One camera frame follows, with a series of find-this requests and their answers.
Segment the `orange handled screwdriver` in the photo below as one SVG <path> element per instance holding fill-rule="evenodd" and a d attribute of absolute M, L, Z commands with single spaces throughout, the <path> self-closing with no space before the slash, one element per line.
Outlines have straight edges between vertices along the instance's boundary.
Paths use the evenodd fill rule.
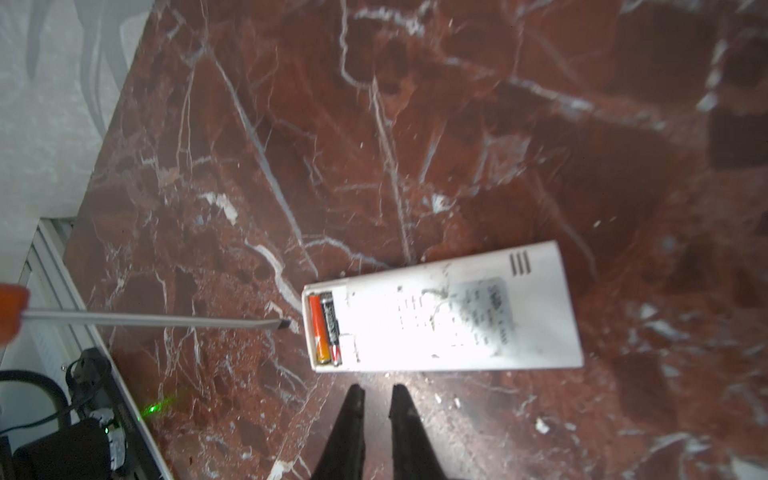
<path fill-rule="evenodd" d="M 25 325 L 94 325 L 142 328 L 215 328 L 279 330 L 289 319 L 226 319 L 175 315 L 30 309 L 30 291 L 17 284 L 1 284 L 1 344 L 9 344 Z"/>

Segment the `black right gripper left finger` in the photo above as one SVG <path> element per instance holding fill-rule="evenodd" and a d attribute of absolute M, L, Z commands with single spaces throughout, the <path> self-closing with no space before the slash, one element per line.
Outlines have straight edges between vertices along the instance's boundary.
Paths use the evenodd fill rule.
<path fill-rule="evenodd" d="M 365 390 L 353 384 L 347 391 L 312 480 L 360 480 L 365 462 Z"/>

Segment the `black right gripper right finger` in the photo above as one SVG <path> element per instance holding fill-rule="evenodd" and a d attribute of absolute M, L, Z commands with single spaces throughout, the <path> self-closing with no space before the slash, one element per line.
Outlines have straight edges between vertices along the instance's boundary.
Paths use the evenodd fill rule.
<path fill-rule="evenodd" d="M 393 386 L 389 419 L 393 478 L 446 480 L 413 399 L 403 384 Z"/>

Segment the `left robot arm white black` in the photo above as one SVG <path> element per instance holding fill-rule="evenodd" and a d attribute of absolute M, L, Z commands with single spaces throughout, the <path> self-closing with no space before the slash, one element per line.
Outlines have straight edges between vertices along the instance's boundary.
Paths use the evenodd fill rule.
<path fill-rule="evenodd" d="M 112 404 L 96 401 L 113 381 L 112 363 L 97 349 L 82 352 L 65 370 L 69 393 L 51 378 L 28 370 L 4 370 L 3 382 L 33 385 L 55 411 L 40 420 L 1 431 L 3 479 L 110 479 L 126 463 L 127 434 Z M 55 421 L 57 429 L 16 449 L 9 434 Z"/>

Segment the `white remote with display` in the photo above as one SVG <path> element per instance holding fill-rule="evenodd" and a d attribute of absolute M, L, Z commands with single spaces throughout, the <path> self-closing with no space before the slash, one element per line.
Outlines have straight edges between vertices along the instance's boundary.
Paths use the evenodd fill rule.
<path fill-rule="evenodd" d="M 322 295 L 337 318 L 340 365 L 317 360 L 310 299 Z M 584 365 L 554 241 L 308 284 L 301 300 L 310 365 L 318 373 Z"/>

